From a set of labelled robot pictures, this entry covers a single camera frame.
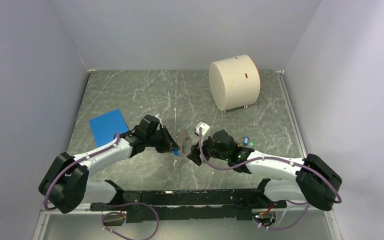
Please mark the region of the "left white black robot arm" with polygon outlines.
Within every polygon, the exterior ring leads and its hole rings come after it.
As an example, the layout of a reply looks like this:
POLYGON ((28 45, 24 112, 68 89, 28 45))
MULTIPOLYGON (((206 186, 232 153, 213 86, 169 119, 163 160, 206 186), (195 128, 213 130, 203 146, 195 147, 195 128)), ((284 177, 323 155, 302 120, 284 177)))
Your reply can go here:
POLYGON ((154 115, 145 115, 132 130, 116 132, 113 139, 84 153, 59 154, 38 186, 44 196, 43 208, 66 214, 80 204, 101 204, 117 210, 123 204, 124 190, 112 180, 91 182, 90 178, 101 170, 155 148, 160 153, 179 150, 179 145, 167 127, 154 115))

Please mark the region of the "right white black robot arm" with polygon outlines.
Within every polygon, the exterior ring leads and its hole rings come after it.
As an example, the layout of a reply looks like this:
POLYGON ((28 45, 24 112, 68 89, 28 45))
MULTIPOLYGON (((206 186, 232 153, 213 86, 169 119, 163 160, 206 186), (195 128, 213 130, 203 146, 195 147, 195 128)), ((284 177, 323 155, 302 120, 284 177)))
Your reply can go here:
POLYGON ((262 174, 255 202, 262 208, 278 201, 306 202, 322 211, 331 211, 342 203, 339 194, 342 178, 319 156, 290 158, 263 153, 237 144, 225 130, 203 137, 198 129, 198 142, 191 146, 187 158, 200 166, 206 163, 220 170, 262 174))

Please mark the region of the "blue key tag on table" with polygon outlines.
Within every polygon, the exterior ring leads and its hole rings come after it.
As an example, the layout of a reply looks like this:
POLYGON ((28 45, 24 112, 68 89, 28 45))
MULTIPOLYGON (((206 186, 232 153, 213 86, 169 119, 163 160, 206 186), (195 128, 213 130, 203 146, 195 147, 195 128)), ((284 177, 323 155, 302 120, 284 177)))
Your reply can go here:
POLYGON ((249 145, 249 138, 247 136, 243 137, 242 145, 245 147, 249 145))

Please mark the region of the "green key tag on table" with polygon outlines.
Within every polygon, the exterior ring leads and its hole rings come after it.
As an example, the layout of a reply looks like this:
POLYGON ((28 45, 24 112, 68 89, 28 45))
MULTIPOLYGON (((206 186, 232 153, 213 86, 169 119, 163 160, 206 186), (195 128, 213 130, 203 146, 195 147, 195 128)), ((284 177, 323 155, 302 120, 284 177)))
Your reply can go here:
POLYGON ((255 146, 255 142, 254 141, 251 141, 248 145, 250 148, 253 148, 255 146))

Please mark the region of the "blue flat board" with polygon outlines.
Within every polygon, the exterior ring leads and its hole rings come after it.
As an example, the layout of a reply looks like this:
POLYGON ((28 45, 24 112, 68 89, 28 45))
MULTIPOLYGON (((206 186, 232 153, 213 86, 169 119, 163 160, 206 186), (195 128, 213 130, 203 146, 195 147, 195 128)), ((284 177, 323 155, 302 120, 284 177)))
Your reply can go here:
POLYGON ((123 134, 129 127, 120 109, 114 109, 88 121, 97 147, 102 147, 114 139, 114 134, 123 134))

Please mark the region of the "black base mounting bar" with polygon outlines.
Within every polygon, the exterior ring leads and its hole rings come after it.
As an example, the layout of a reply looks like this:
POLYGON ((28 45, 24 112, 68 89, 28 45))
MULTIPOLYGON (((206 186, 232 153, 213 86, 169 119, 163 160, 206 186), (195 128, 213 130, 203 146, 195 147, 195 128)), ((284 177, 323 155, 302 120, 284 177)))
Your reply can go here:
POLYGON ((116 196, 108 203, 93 202, 93 212, 117 211, 126 213, 127 223, 161 221, 236 219, 250 221, 258 211, 268 208, 285 209, 285 200, 270 201, 261 187, 238 189, 192 190, 123 190, 119 186, 116 196))

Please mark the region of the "cream cylindrical container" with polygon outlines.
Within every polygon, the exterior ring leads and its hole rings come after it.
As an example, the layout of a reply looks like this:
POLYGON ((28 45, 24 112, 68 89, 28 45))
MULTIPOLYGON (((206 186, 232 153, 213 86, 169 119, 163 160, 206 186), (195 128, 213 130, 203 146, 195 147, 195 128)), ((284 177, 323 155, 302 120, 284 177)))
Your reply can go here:
POLYGON ((246 54, 211 62, 208 80, 213 100, 223 113, 248 108, 261 92, 258 68, 246 54))

